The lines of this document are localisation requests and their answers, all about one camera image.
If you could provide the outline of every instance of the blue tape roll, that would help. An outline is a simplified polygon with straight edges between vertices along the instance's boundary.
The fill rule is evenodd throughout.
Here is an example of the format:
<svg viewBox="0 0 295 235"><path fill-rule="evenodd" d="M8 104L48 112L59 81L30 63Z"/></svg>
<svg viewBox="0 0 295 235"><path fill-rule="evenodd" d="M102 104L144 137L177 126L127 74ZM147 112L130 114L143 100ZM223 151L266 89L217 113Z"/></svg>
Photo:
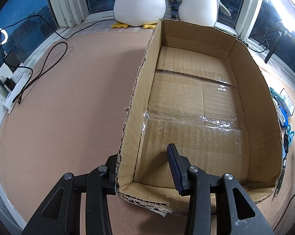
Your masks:
<svg viewBox="0 0 295 235"><path fill-rule="evenodd" d="M281 124L281 122L280 122L281 127L282 127L282 128L286 128L286 127L288 126L288 124L289 124L288 117L287 117L287 115L286 115L286 111L285 111L284 108L282 108L282 107L279 107L279 109L281 110L281 112L282 112L282 114L283 114L283 116L284 116L284 118L285 118L285 120L286 120L284 124Z"/></svg>

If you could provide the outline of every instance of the white penguin belly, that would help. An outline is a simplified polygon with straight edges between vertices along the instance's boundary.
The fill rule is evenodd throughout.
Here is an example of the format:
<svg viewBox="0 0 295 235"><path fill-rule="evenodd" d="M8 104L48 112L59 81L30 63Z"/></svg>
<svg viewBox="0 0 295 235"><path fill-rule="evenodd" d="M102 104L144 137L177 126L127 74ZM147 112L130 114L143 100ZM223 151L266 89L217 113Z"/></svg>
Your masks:
<svg viewBox="0 0 295 235"><path fill-rule="evenodd" d="M218 15L217 0L181 0L178 16L182 21L214 26Z"/></svg>
<svg viewBox="0 0 295 235"><path fill-rule="evenodd" d="M116 0L114 17L130 26L155 24L166 11L165 0Z"/></svg>

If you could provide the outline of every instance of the box side wall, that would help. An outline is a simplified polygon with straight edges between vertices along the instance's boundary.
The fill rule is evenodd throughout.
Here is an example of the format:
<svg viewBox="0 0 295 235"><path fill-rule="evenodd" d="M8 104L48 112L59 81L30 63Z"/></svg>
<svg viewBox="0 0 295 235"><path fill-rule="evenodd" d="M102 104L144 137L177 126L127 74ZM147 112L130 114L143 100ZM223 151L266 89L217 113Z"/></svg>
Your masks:
<svg viewBox="0 0 295 235"><path fill-rule="evenodd" d="M162 21L162 46L189 51L227 60L236 37L218 29L183 21Z"/></svg>
<svg viewBox="0 0 295 235"><path fill-rule="evenodd" d="M161 22L158 23L146 49L129 104L116 166L117 191L133 180L144 113L148 107L160 46Z"/></svg>
<svg viewBox="0 0 295 235"><path fill-rule="evenodd" d="M268 85L242 42L234 44L229 63L239 86L249 137L247 185L254 189L274 187L282 165L282 140Z"/></svg>

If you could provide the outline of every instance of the black pen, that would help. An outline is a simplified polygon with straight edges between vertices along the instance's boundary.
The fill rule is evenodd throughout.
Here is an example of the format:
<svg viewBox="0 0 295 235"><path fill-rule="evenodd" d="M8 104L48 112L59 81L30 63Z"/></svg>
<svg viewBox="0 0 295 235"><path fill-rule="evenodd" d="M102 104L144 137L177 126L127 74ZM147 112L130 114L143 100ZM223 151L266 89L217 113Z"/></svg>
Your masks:
<svg viewBox="0 0 295 235"><path fill-rule="evenodd" d="M278 196L278 193L279 193L281 185L282 185L284 173L285 173L285 170L286 170L286 157L287 157L288 152L289 152L289 135L287 133L285 133L284 138L283 138L283 146L284 146L284 149L285 149L285 152L286 152L286 156L283 158L282 172L281 172L281 176L279 178L278 185L277 185L277 188L276 188L275 197Z"/></svg>

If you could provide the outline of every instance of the white cable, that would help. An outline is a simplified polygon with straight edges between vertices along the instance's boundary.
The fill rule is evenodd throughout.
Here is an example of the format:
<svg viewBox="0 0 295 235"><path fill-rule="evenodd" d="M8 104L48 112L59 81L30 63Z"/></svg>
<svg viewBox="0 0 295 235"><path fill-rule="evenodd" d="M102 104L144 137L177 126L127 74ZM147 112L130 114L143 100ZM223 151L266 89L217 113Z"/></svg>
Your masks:
<svg viewBox="0 0 295 235"><path fill-rule="evenodd" d="M281 123L282 125L284 125L285 122L286 122L286 119L285 119L283 113L281 112L281 110L280 110L280 108L279 108L278 102L277 102L274 98L272 98L272 101L274 102L274 105L275 105L275 108L276 108L277 115L278 115L278 118L279 118L279 120L280 120L280 123Z"/></svg>

